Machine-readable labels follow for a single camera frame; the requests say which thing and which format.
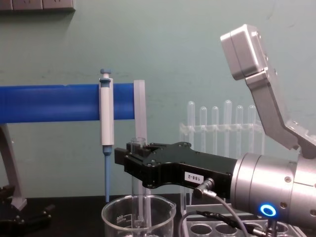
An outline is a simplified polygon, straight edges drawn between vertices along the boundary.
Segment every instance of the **beaker rim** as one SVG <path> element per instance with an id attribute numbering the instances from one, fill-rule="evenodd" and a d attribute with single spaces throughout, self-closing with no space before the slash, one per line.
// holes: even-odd
<path id="1" fill-rule="evenodd" d="M 154 199 L 160 199 L 162 201 L 165 201 L 167 202 L 170 206 L 171 206 L 171 209 L 170 209 L 170 217 L 165 220 L 164 222 L 161 222 L 157 225 L 154 225 L 154 226 L 150 226 L 150 227 L 145 227 L 145 228 L 126 228 L 126 227 L 120 227 L 120 226 L 116 226 L 114 224 L 112 224 L 111 222 L 109 222 L 105 216 L 103 215 L 103 212 L 106 211 L 107 208 L 109 208 L 110 206 L 112 206 L 113 204 L 119 202 L 119 201 L 122 201 L 122 200 L 125 200 L 125 199 L 129 199 L 129 198 L 134 198 L 134 197 L 139 197 L 139 196 L 143 196 L 143 197 L 147 197 L 147 198 L 154 198 Z M 103 221 L 111 226 L 112 228 L 116 229 L 116 230 L 119 230 L 119 231 L 129 231 L 129 232 L 141 232 L 141 231 L 152 231 L 154 229 L 157 229 L 161 226 L 164 226 L 165 224 L 167 224 L 168 222 L 170 222 L 172 219 L 174 219 L 174 216 L 176 214 L 176 204 L 172 201 L 169 201 L 168 199 L 165 199 L 164 197 L 161 197 L 161 196 L 158 196 L 158 195 L 135 195 L 135 196 L 132 196 L 132 195 L 127 195 L 127 196 L 124 196 L 124 197 L 120 197 L 120 198 L 117 198 L 111 202 L 109 202 L 108 204 L 106 204 L 103 209 L 102 209 L 102 212 L 101 212 L 101 217 L 103 219 Z"/>

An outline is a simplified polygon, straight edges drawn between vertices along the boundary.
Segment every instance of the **white tube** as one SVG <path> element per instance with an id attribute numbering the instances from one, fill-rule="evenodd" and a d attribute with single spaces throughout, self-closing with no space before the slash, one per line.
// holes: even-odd
<path id="1" fill-rule="evenodd" d="M 212 125 L 214 126 L 213 132 L 213 154 L 217 155 L 217 126 L 219 124 L 219 110 L 217 106 L 212 108 Z"/>
<path id="2" fill-rule="evenodd" d="M 109 87 L 100 87 L 101 144 L 114 145 L 113 79 L 109 74 L 103 78 L 111 81 Z"/>
<path id="3" fill-rule="evenodd" d="M 226 100 L 224 103 L 224 156 L 229 157 L 229 130 L 232 124 L 232 102 Z"/>
<path id="4" fill-rule="evenodd" d="M 202 127 L 201 132 L 201 152 L 206 152 L 206 131 L 205 126 L 207 124 L 207 108 L 201 107 L 199 110 L 199 124 Z"/>
<path id="5" fill-rule="evenodd" d="M 236 107 L 236 158 L 241 156 L 241 129 L 243 123 L 243 107 L 238 105 Z"/>
<path id="6" fill-rule="evenodd" d="M 249 123 L 249 152 L 254 152 L 254 140 L 255 140 L 255 124 L 256 124 L 256 107 L 250 105 L 248 107 L 248 123 Z"/>
<path id="7" fill-rule="evenodd" d="M 193 101 L 188 103 L 188 127 L 189 127 L 189 143 L 194 150 L 194 126 L 196 125 L 196 105 Z M 190 193 L 190 205 L 192 205 L 192 193 L 193 190 L 189 189 Z"/>

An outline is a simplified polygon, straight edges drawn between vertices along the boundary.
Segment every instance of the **blue led ring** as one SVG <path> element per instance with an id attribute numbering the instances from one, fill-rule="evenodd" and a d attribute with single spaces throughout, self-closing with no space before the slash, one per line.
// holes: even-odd
<path id="1" fill-rule="evenodd" d="M 260 207 L 260 211 L 266 216 L 275 216 L 277 214 L 277 211 L 275 210 L 275 208 L 268 204 L 262 205 Z"/>

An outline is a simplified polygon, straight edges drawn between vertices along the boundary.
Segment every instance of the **glass beaker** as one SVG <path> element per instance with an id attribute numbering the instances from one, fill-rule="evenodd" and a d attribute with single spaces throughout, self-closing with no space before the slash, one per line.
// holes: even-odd
<path id="1" fill-rule="evenodd" d="M 142 198 L 141 203 L 150 203 L 151 221 L 146 221 L 146 205 L 139 208 L 134 201 Z M 144 210 L 142 223 L 132 214 Z M 156 196 L 125 196 L 109 202 L 102 210 L 105 222 L 106 237 L 173 237 L 173 218 L 176 214 L 176 204 Z"/>

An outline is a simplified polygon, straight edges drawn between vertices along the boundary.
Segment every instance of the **silver bracket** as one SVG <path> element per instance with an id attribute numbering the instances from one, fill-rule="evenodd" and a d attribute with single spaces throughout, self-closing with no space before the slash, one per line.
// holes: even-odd
<path id="1" fill-rule="evenodd" d="M 221 43 L 235 80 L 245 79 L 265 131 L 286 148 L 301 148 L 304 158 L 316 157 L 316 140 L 291 120 L 256 27 L 243 25 L 221 36 Z"/>
<path id="2" fill-rule="evenodd" d="M 0 124 L 0 153 L 10 185 L 15 187 L 12 197 L 12 205 L 22 210 L 26 205 L 26 199 L 22 196 L 20 175 L 15 162 L 12 141 L 7 124 Z"/>

